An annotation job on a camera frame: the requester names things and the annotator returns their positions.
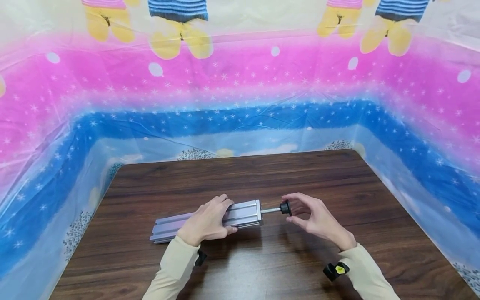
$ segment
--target left hand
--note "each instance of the left hand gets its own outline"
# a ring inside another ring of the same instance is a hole
[[[237,232],[236,227],[223,227],[223,216],[233,204],[226,194],[202,204],[179,229],[177,236],[185,243],[197,247],[203,240],[223,239]]]

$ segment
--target right hand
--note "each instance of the right hand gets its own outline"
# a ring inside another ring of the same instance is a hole
[[[332,241],[341,251],[357,246],[353,234],[340,225],[322,200],[300,192],[282,196],[282,201],[286,200],[290,201],[292,211],[292,216],[287,217],[287,222],[296,224],[322,239]],[[310,217],[304,220],[298,217],[301,214],[309,214]]]

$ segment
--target forearm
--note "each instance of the forearm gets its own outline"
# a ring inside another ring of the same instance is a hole
[[[364,300],[400,300],[392,286],[367,250],[357,244],[355,248],[340,252],[350,271],[347,276]]]
[[[200,246],[190,246],[180,237],[175,237],[168,245],[160,262],[160,270],[148,287],[143,300],[176,299],[190,279],[199,248]]]

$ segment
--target yellow cartoon legs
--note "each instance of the yellow cartoon legs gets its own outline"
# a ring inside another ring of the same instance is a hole
[[[119,41],[130,43],[135,39],[128,10],[85,6],[85,13],[88,33],[97,41],[107,40],[109,25]]]
[[[5,84],[3,77],[0,75],[0,97],[2,97],[6,91],[7,91],[7,85]]]
[[[164,60],[170,60],[180,53],[180,33],[183,24],[153,17],[158,31],[150,37],[150,47],[153,52]]]
[[[181,32],[190,52],[196,59],[206,59],[213,53],[212,39],[205,31],[206,21],[193,19],[183,25]]]
[[[358,20],[360,18],[361,10],[358,9],[339,9],[339,14],[342,17],[340,25],[338,27],[338,33],[342,38],[350,38],[355,34]]]
[[[100,8],[85,6],[88,33],[97,41],[105,42],[108,38],[108,23],[102,17]]]
[[[320,37],[327,37],[332,34],[335,28],[338,26],[337,8],[327,6],[322,16],[322,20],[317,27],[317,34]]]
[[[377,49],[392,25],[393,21],[375,16],[370,28],[360,42],[360,51],[366,54]]]
[[[123,3],[128,6],[138,6],[140,4],[140,0],[123,0]]]
[[[123,43],[130,43],[135,39],[130,22],[130,14],[128,10],[108,9],[107,14],[110,16],[110,27],[113,35]]]
[[[413,29],[417,22],[412,19],[396,22],[388,31],[388,51],[395,56],[402,56],[410,47]]]

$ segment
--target black rubber cap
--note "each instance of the black rubber cap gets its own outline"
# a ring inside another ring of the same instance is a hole
[[[290,209],[290,201],[286,200],[285,202],[280,204],[280,211],[283,214],[289,214],[290,216],[292,215],[292,210]]]

